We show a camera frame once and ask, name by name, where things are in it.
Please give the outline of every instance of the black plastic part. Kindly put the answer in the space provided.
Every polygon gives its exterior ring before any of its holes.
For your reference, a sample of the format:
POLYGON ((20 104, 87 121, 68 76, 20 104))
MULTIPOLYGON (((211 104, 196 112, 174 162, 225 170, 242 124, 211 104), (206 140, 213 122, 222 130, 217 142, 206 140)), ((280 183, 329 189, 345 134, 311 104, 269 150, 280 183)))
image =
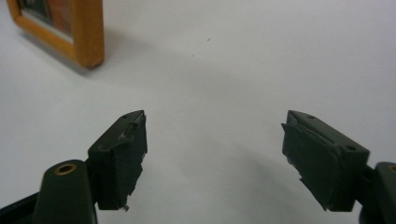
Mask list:
POLYGON ((94 224, 96 213, 83 161, 64 161, 44 173, 33 224, 94 224))
POLYGON ((366 166, 369 150, 305 113, 289 111, 282 127, 283 154, 323 209, 351 211, 354 185, 366 166))
POLYGON ((90 147, 87 164, 101 210, 118 210, 126 205, 142 173, 147 151, 143 110, 120 117, 90 147))
POLYGON ((380 162, 375 167, 375 194, 387 224, 396 223, 396 163, 380 162))
POLYGON ((378 217, 382 217, 382 214, 375 194, 374 182, 375 170, 366 165, 364 171, 358 176, 353 192, 356 201, 364 207, 361 215, 371 217, 369 219, 377 220, 376 223, 379 224, 378 217))
POLYGON ((359 215, 360 224, 386 224, 384 218, 381 214, 373 214, 366 208, 361 209, 361 214, 359 215))
POLYGON ((0 210, 0 223, 4 224, 28 224, 32 223, 33 212, 37 193, 17 201, 0 210))

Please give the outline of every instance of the brass grommet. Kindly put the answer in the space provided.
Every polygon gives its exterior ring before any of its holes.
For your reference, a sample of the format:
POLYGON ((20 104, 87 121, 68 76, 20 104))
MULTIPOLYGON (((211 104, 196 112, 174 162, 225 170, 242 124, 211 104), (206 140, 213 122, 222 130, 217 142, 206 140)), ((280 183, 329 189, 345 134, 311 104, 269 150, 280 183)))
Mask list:
POLYGON ((77 166, 74 163, 67 163, 64 165, 59 166, 58 168, 55 169, 55 174, 56 175, 68 175, 75 171, 77 169, 77 166))
POLYGON ((391 165, 391 166, 389 166, 389 169, 390 169, 393 173, 396 173, 396 165, 391 165))

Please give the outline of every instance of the hole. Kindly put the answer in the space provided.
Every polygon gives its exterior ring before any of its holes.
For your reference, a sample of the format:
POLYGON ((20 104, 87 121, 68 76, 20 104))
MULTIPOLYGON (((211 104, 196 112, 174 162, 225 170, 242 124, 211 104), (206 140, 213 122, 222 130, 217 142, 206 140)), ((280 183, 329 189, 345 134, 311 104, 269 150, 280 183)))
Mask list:
POLYGON ((72 173, 73 171, 75 171, 77 168, 77 166, 73 163, 68 163, 65 165, 62 165, 58 168, 56 168, 55 170, 55 174, 56 175, 68 175, 70 173, 72 173))
POLYGON ((396 165, 391 165, 391 166, 389 167, 389 169, 390 169, 393 173, 396 173, 396 165))
POLYGON ((356 151, 356 148, 353 147, 353 146, 346 146, 346 148, 347 148, 348 150, 351 150, 351 151, 356 151))

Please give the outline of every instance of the picture frame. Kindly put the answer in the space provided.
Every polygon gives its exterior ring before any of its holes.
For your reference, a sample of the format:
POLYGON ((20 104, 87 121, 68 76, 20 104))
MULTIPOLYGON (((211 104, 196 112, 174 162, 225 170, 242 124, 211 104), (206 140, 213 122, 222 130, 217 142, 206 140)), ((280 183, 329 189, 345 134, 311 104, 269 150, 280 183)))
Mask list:
POLYGON ((12 20, 80 66, 105 59, 102 0, 7 0, 12 20))

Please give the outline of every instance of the white table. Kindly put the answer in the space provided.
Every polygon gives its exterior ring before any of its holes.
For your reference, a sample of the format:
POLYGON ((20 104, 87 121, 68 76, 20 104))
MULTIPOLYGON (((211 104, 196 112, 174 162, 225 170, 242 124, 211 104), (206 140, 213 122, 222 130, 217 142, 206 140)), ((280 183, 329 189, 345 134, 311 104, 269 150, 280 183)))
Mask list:
POLYGON ((396 161, 396 2, 104 2, 106 62, 77 68, 0 2, 0 207, 145 109, 131 209, 99 223, 358 223, 323 212, 281 153, 289 109, 396 161))

